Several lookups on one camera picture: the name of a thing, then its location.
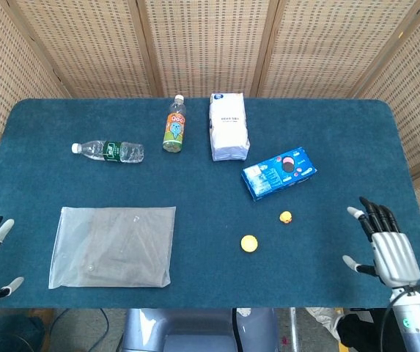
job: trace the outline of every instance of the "plastic water bottle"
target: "plastic water bottle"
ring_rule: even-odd
[[[174,102],[169,107],[166,131],[164,132],[163,148],[168,152],[177,153],[182,149],[185,113],[183,96],[176,95]]]
[[[141,163],[144,158],[143,145],[128,142],[73,143],[71,151],[94,160],[118,161],[119,163]]]

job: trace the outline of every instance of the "black cable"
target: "black cable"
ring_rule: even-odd
[[[413,291],[420,291],[420,285],[412,286],[412,287],[404,287],[404,291],[401,292],[394,300],[392,300],[391,303],[388,304],[386,311],[384,312],[384,316],[382,321],[380,322],[380,333],[379,333],[379,349],[380,352],[384,352],[384,329],[386,327],[386,321],[389,313],[391,312],[392,308],[394,307],[394,304],[401,299],[401,297],[412,293]]]
[[[56,322],[70,309],[65,309],[63,312],[60,313],[60,315],[58,317],[55,318],[55,320],[53,321],[53,323],[50,325],[50,331],[48,332],[51,335],[51,332],[54,330],[54,326],[56,324]]]
[[[54,326],[55,326],[56,322],[63,315],[65,315],[65,313],[68,312],[69,310],[70,310],[69,308],[65,309],[58,317],[55,318],[55,320],[53,321],[53,323],[51,324],[51,327],[50,327],[50,335],[51,335],[51,332],[54,330]],[[104,340],[104,338],[108,334],[108,329],[110,328],[110,323],[108,322],[107,314],[104,312],[104,309],[101,308],[100,312],[103,314],[104,318],[106,319],[106,323],[107,323],[106,331],[102,334],[102,336],[99,338],[99,340],[97,340],[95,342],[95,344],[92,345],[92,347],[87,352],[91,352],[92,350],[94,350],[94,348],[96,348]]]
[[[104,338],[108,334],[108,328],[110,328],[110,324],[108,323],[107,314],[104,312],[104,309],[100,308],[100,312],[102,312],[104,318],[106,319],[106,323],[107,323],[106,331],[102,334],[100,339],[97,340],[94,345],[92,345],[92,347],[87,352],[91,352],[94,348],[96,348],[104,340]]]
[[[240,341],[239,328],[237,327],[237,309],[232,308],[232,331],[236,340],[237,352],[244,352],[242,348],[242,341]]]
[[[31,346],[31,344],[28,343],[27,340],[24,339],[23,337],[21,337],[20,335],[15,334],[13,332],[3,332],[3,331],[0,331],[0,334],[15,337],[16,339],[22,341],[27,346],[27,348],[29,349],[30,352],[34,352],[34,349]]]
[[[120,348],[122,347],[122,342],[123,342],[123,334],[120,337],[119,343],[117,345],[117,347],[115,348],[115,352],[120,352]]]

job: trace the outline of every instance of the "white paper bag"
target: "white paper bag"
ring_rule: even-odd
[[[242,93],[213,93],[210,99],[213,161],[245,160],[250,147]]]

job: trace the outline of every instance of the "white plastic bag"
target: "white plastic bag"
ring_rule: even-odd
[[[164,287],[173,208],[62,208],[48,288]]]
[[[211,95],[210,142],[213,161],[247,158],[250,143],[242,93]]]

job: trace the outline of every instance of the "blue snack box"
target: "blue snack box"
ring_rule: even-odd
[[[317,172],[302,147],[245,168],[242,178],[258,200],[273,192],[303,182]]]

